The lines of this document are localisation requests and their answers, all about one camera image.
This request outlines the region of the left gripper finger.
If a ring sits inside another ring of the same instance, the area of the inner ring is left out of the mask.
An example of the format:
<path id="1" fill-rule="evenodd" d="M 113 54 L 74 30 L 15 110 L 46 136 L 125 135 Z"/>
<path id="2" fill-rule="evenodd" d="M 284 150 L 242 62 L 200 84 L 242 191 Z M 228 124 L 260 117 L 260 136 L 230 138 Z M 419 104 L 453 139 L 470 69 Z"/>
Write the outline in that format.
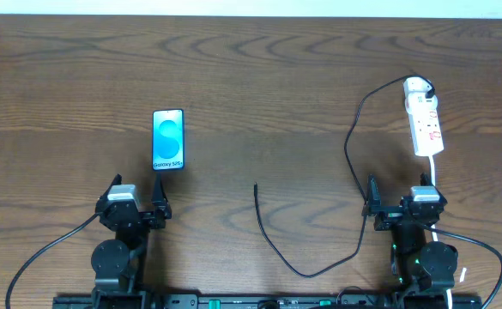
<path id="1" fill-rule="evenodd" d="M 117 174 L 112 182 L 109 184 L 109 186 L 107 187 L 106 191 L 100 196 L 100 201 L 106 201 L 107 200 L 107 196 L 111 190 L 111 188 L 114 186 L 114 185 L 121 185 L 122 184 L 122 176 L 120 174 Z"/>
<path id="2" fill-rule="evenodd" d="M 162 178 L 159 173 L 155 174 L 155 182 L 153 188 L 153 194 L 151 197 L 151 203 L 157 209 L 161 211 L 166 211 L 169 208 L 169 202 L 166 198 L 166 194 L 164 192 Z"/>

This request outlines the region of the blue screen Samsung smartphone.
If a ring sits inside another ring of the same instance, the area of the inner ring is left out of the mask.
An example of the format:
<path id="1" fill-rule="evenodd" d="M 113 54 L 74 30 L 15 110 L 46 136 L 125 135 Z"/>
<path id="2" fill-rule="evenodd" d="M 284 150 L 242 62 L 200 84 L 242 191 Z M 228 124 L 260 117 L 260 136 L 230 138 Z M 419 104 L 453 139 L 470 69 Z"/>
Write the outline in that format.
<path id="1" fill-rule="evenodd" d="M 184 111 L 154 111 L 152 168 L 155 171 L 183 169 L 184 155 Z"/>

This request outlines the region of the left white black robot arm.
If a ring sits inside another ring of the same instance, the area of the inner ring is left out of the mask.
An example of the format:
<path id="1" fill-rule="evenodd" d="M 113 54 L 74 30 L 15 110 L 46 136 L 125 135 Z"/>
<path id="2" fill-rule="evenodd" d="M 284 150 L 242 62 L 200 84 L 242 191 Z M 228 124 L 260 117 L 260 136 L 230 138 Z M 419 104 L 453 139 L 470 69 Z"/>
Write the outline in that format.
<path id="1" fill-rule="evenodd" d="M 115 237 L 97 245 L 91 257 L 95 272 L 93 309 L 162 307 L 161 297 L 143 284 L 149 233 L 164 228 L 172 218 L 159 174 L 151 203 L 151 210 L 141 210 L 136 187 L 124 185 L 119 174 L 98 198 L 95 214 Z"/>

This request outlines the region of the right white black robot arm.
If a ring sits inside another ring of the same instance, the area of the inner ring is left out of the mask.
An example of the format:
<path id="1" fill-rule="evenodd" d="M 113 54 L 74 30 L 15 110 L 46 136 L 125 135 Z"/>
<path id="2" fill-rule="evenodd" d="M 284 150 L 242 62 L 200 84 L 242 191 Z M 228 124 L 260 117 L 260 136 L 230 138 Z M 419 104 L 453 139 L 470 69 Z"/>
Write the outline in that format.
<path id="1" fill-rule="evenodd" d="M 374 218 L 376 231 L 389 231 L 392 238 L 391 268 L 400 279 L 390 297 L 397 308 L 449 308 L 447 291 L 455 285 L 458 252 L 452 245 L 426 239 L 425 227 L 431 227 L 445 210 L 446 199 L 426 174 L 397 206 L 381 202 L 376 179 L 367 179 L 363 214 Z"/>

